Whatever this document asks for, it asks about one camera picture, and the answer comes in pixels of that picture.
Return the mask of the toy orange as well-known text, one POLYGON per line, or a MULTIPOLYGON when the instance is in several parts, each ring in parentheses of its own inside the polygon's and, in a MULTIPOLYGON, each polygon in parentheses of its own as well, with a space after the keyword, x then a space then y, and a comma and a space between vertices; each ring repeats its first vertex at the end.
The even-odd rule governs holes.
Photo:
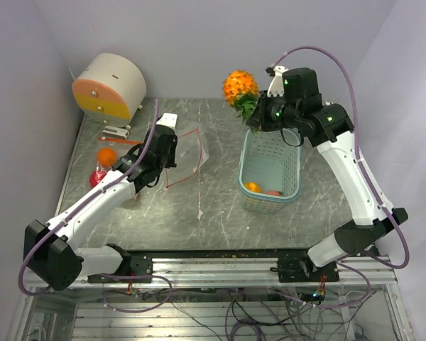
POLYGON ((103 168, 112 167, 118 160, 116 151, 112 148, 101 148, 96 154, 97 163, 103 168))

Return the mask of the red toy apple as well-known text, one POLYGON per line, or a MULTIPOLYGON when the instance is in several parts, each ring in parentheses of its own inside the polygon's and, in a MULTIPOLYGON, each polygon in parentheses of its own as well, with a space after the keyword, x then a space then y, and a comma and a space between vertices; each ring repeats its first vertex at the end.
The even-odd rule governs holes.
POLYGON ((106 176, 105 170, 95 170, 89 176, 89 185, 91 188, 97 186, 106 176))

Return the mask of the pink toy fruit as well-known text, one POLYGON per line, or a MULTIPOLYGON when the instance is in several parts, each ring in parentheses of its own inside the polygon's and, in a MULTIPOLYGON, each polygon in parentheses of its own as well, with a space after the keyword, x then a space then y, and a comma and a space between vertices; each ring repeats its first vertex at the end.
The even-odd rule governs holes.
POLYGON ((268 190, 265 192, 266 195, 272 195, 272 196, 283 196, 283 193, 281 191, 277 190, 268 190))

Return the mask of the toy pineapple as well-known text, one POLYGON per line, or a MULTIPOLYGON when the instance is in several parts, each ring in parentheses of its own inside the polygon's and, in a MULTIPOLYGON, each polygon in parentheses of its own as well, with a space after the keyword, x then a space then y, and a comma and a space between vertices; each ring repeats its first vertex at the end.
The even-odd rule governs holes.
POLYGON ((259 88, 252 74, 245 70, 235 70, 223 81, 222 94, 224 100, 236 111, 236 116, 241 117, 245 123, 256 109, 259 88))

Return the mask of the small yellow toy fruit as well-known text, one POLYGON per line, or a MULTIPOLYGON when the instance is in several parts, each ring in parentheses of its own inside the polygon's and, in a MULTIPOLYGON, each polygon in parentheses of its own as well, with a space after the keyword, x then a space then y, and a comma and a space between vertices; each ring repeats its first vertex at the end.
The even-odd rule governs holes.
POLYGON ((253 193, 262 193, 262 188, 255 182, 244 183, 244 187, 253 193))

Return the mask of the clear orange zip top bag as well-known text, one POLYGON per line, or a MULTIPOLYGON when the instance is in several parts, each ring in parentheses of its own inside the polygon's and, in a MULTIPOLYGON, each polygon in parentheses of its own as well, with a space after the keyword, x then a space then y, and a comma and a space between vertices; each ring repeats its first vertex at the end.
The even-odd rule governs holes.
POLYGON ((98 185, 118 159, 140 141, 99 137, 95 140, 94 150, 89 154, 87 162, 88 185, 90 188, 98 185))

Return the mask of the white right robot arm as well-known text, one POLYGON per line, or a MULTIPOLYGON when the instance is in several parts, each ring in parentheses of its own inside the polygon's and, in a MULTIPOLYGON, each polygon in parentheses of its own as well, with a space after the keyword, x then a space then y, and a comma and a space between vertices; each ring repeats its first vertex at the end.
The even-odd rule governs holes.
POLYGON ((357 254, 408 220, 403 207, 395 207, 378 186, 356 145, 356 129, 345 108, 325 104, 317 74, 302 67, 268 67, 269 88, 260 92, 256 109, 246 125, 262 132, 296 129, 327 162, 351 210, 351 221, 310 247, 299 273, 314 281, 324 266, 357 254))

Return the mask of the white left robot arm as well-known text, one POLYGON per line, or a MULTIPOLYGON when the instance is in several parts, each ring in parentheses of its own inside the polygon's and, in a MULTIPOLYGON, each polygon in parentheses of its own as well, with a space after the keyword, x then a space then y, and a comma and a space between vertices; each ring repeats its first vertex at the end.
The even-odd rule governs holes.
POLYGON ((174 129, 154 124, 144 142, 131 147, 72 207, 46 223, 29 223, 22 268, 30 269, 54 291, 66 289, 80 276, 125 281, 131 272, 127 251, 115 244, 91 249, 81 245, 112 210, 157 183, 164 169, 176 166, 177 144, 174 129))

